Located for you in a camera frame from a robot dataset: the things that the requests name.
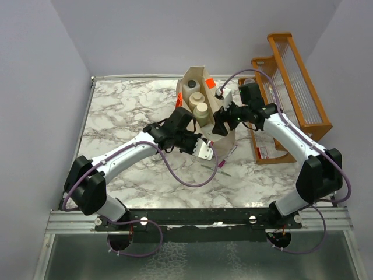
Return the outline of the cream floral canvas bag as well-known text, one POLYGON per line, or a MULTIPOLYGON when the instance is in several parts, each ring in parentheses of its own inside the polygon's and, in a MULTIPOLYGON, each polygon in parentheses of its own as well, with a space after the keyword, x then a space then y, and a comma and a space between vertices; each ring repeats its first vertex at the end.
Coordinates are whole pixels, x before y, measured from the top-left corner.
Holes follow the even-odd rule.
POLYGON ((182 96, 182 86, 186 81, 190 79, 198 81, 201 85, 200 92, 204 95, 204 103, 206 103, 208 106, 209 123, 204 127, 200 127, 198 122, 196 124, 190 123, 187 126, 187 129, 190 131, 195 130, 196 132, 203 134, 203 136, 208 140, 211 140, 216 150, 217 157, 219 158, 219 160, 223 160, 223 158, 229 153, 229 151, 235 145, 235 131, 230 131, 228 135, 224 137, 212 133, 212 129, 214 126, 213 113, 218 111, 220 107, 223 106, 223 102, 215 98, 215 91, 217 89, 216 82, 210 76, 210 74, 204 66, 190 67, 184 74, 183 78, 178 80, 176 85, 177 101, 175 106, 183 107, 190 113, 193 113, 193 111, 189 109, 189 99, 185 100, 182 96))

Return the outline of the green bottle white cap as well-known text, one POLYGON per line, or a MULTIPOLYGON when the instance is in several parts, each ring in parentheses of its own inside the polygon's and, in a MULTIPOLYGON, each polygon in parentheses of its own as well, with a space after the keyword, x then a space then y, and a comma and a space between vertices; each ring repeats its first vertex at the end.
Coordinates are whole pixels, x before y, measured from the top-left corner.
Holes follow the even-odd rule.
POLYGON ((198 103, 193 110, 193 114, 200 127, 204 127, 209 123, 209 111, 206 103, 198 103))

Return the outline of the beige bottle beige cap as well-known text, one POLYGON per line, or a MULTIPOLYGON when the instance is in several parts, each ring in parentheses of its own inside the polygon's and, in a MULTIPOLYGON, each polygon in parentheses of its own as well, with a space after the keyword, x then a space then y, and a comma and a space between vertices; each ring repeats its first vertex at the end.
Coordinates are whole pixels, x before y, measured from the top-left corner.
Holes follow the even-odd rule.
POLYGON ((194 108, 199 104, 199 103, 204 103, 205 102, 205 97, 201 92, 194 92, 190 95, 189 97, 189 109, 191 111, 194 110, 194 108))

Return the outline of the white square bottle dark cap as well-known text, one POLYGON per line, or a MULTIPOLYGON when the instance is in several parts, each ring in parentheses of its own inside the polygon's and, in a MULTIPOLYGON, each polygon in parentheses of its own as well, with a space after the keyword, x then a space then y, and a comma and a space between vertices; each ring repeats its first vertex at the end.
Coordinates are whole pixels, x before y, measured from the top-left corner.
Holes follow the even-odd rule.
POLYGON ((197 80, 190 79, 186 81, 182 86, 182 96, 185 100, 188 100, 191 94, 200 92, 200 89, 200 83, 197 80))

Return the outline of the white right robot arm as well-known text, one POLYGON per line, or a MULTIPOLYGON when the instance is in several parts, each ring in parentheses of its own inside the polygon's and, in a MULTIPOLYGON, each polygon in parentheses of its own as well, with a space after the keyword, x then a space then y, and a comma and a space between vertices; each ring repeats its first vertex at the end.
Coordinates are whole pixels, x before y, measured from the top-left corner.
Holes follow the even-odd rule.
POLYGON ((223 105, 213 115, 213 134, 226 136, 240 123, 250 123, 277 140, 301 165, 295 189, 272 202, 268 222, 281 228, 289 215, 303 209, 342 187, 342 155, 337 149, 326 149, 313 141, 286 117, 276 104, 265 104, 257 83, 239 87, 242 106, 232 101, 229 90, 216 90, 223 105))

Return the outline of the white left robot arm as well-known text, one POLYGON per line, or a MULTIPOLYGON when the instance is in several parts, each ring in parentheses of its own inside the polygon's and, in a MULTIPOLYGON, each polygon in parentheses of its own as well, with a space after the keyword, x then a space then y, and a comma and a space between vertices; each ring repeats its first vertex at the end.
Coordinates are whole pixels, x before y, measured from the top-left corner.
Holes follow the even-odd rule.
POLYGON ((66 179, 66 200, 72 200, 84 215, 97 214, 108 219, 116 230, 125 229, 129 222, 127 208, 107 194, 107 184, 124 170, 141 160, 178 148, 180 152, 197 156, 208 141, 202 134, 187 129, 196 124, 186 109, 179 107, 172 114, 148 124, 128 143, 101 156, 75 159, 66 179))

